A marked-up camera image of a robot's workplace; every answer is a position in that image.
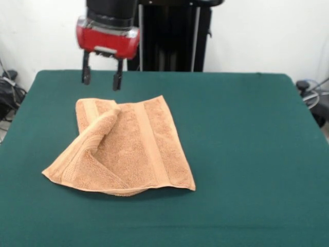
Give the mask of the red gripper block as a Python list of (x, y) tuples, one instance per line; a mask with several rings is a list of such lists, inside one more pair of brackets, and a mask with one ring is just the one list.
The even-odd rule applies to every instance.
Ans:
[(113, 90), (121, 89), (123, 60), (132, 59), (137, 53), (140, 41), (140, 30), (132, 27), (129, 30), (115, 30), (97, 24), (80, 16), (76, 24), (77, 42), (83, 53), (82, 83), (90, 84), (90, 52), (102, 52), (113, 55), (118, 60), (117, 70), (113, 76)]

